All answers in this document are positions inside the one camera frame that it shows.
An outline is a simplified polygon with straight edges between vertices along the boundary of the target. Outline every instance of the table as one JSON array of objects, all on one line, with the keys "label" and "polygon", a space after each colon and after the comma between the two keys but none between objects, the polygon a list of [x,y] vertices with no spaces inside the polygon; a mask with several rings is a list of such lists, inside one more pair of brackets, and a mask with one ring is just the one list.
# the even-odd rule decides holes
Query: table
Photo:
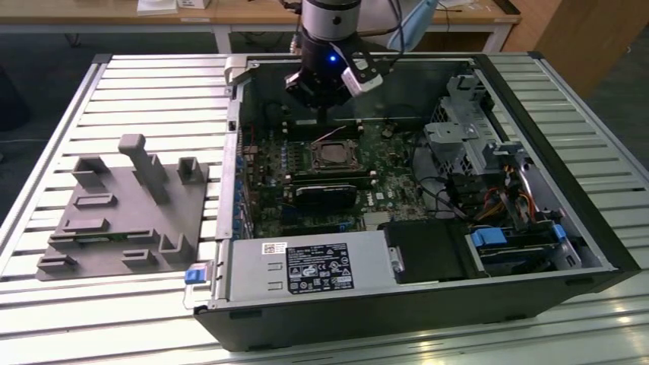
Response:
[{"label": "table", "polygon": [[[212,0],[208,9],[139,17],[136,0],[0,0],[0,33],[204,33],[215,35],[219,51],[232,53],[232,32],[292,32],[297,17],[276,0]],[[493,3],[457,7],[463,12],[435,14],[429,32],[489,33],[484,51],[503,48],[519,15]]]},{"label": "table", "polygon": [[[3,363],[613,363],[649,355],[649,175],[545,60],[491,55],[532,119],[644,272],[535,319],[443,328],[273,351],[229,353],[188,309],[183,272],[39,282],[36,263],[58,225],[83,154],[110,166],[123,133],[143,133],[163,163],[208,163],[199,260],[215,257],[223,134],[229,94],[224,55],[98,57],[0,227]],[[504,114],[495,115],[516,138]]]}]

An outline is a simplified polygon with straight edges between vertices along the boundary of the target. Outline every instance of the gray plastic holder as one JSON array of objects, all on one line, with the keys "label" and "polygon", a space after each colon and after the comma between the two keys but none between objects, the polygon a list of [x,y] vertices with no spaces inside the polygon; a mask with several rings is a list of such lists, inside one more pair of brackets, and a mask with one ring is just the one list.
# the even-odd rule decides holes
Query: gray plastic holder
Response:
[{"label": "gray plastic holder", "polygon": [[39,280],[183,271],[195,263],[208,166],[193,157],[163,165],[144,144],[142,135],[120,140],[135,168],[79,158],[79,184],[38,264]]}]

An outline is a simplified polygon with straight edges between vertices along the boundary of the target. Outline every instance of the power supply label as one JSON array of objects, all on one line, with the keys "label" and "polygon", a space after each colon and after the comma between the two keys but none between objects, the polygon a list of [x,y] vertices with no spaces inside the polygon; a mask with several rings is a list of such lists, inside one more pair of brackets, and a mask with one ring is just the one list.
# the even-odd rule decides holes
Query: power supply label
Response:
[{"label": "power supply label", "polygon": [[347,243],[287,247],[291,294],[355,289]]}]

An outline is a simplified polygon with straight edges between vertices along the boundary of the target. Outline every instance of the aluminum extrusion table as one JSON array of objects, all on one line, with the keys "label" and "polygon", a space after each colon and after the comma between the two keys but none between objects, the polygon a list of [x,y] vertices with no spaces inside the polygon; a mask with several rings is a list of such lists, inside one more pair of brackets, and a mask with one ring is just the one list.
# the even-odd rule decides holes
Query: aluminum extrusion table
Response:
[{"label": "aluminum extrusion table", "polygon": [[[98,57],[0,229],[0,363],[643,361],[649,355],[648,172],[543,59],[523,53],[491,59],[645,269],[640,275],[535,319],[259,353],[220,348],[188,309],[209,291],[187,297],[183,272],[39,282],[36,263],[71,197],[78,156],[102,154],[110,166],[127,165],[127,157],[114,152],[123,133],[143,133],[147,150],[163,163],[193,155],[211,165],[199,259],[215,257],[229,101],[225,56]],[[515,137],[512,127],[503,126]]]}]

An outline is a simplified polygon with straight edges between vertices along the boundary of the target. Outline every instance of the motherboard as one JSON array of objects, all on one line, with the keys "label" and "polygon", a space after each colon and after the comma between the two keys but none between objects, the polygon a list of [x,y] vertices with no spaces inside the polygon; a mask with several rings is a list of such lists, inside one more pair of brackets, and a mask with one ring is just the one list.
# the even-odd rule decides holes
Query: motherboard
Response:
[{"label": "motherboard", "polygon": [[409,167],[413,133],[376,120],[329,129],[307,141],[287,129],[249,139],[255,237],[376,230],[429,216]]}]

